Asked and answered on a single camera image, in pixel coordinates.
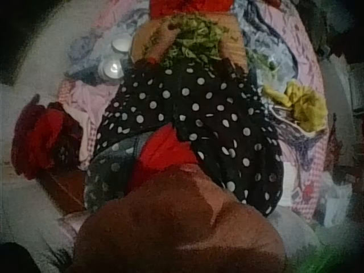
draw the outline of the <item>red fabric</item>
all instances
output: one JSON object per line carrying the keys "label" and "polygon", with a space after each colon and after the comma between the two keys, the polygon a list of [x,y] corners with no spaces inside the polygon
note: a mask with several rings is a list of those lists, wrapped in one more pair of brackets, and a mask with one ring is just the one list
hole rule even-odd
{"label": "red fabric", "polygon": [[233,0],[151,0],[152,19],[176,13],[223,13],[230,10]]}
{"label": "red fabric", "polygon": [[22,110],[14,131],[11,162],[17,174],[34,179],[41,169],[53,167],[53,148],[64,130],[72,136],[76,121],[56,104],[37,105],[39,95]]}
{"label": "red fabric", "polygon": [[170,123],[160,128],[144,145],[131,174],[128,192],[172,165],[197,164],[190,146],[189,142],[177,139],[176,130]]}
{"label": "red fabric", "polygon": [[276,9],[279,9],[281,0],[264,0],[268,5],[271,5],[272,7],[275,7]]}
{"label": "red fabric", "polygon": [[11,148],[11,164],[13,164],[18,175],[31,171],[26,171],[28,169],[27,133],[35,127],[37,120],[46,112],[46,108],[43,105],[37,105],[39,99],[38,94],[33,97],[29,104],[23,108],[15,124]]}
{"label": "red fabric", "polygon": [[61,132],[64,113],[47,109],[45,115],[37,121],[35,128],[28,133],[29,165],[33,166],[36,175],[39,169],[53,167],[52,148]]}

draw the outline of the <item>pink checkered cloth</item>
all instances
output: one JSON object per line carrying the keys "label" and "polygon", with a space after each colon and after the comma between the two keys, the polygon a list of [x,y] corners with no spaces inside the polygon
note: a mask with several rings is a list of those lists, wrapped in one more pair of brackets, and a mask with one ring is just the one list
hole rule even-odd
{"label": "pink checkered cloth", "polygon": [[[262,17],[277,30],[296,56],[299,70],[298,82],[310,86],[324,96],[320,67],[298,12],[290,1],[282,2],[283,12],[257,1]],[[312,149],[311,154],[314,158],[312,169],[309,172],[300,170],[300,182],[293,191],[292,209],[300,213],[307,221],[311,220],[319,199],[319,186],[324,168],[327,141],[326,135]],[[296,156],[292,149],[285,144],[281,146],[285,161],[296,165]]]}
{"label": "pink checkered cloth", "polygon": [[[71,90],[75,87],[75,82],[72,80],[63,80],[58,88],[57,101],[61,104],[71,104]],[[87,158],[80,162],[79,168],[86,170],[93,156],[96,143],[97,128],[95,124],[90,123],[90,128],[87,136]]]}

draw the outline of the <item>yellow cloth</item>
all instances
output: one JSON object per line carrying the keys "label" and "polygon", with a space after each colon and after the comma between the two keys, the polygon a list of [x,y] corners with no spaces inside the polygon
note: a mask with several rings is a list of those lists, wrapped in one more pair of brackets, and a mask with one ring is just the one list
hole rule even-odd
{"label": "yellow cloth", "polygon": [[290,81],[284,94],[269,86],[264,86],[263,92],[275,102],[291,108],[294,119],[306,132],[319,131],[326,126],[328,110],[325,99],[310,87],[300,86],[295,81]]}

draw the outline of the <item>brown fabric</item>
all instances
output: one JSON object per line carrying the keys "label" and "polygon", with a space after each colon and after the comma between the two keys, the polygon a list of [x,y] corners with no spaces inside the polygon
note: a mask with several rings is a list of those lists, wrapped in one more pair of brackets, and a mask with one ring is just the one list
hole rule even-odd
{"label": "brown fabric", "polygon": [[184,165],[89,217],[68,272],[282,272],[283,261],[259,212]]}

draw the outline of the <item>polka dot fabric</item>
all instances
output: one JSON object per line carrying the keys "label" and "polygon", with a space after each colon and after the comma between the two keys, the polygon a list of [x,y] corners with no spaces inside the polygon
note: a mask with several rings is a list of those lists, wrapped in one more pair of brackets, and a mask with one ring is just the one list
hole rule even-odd
{"label": "polka dot fabric", "polygon": [[226,74],[189,62],[131,71],[105,111],[96,154],[172,122],[215,183],[269,215],[282,195],[277,133],[250,77]]}

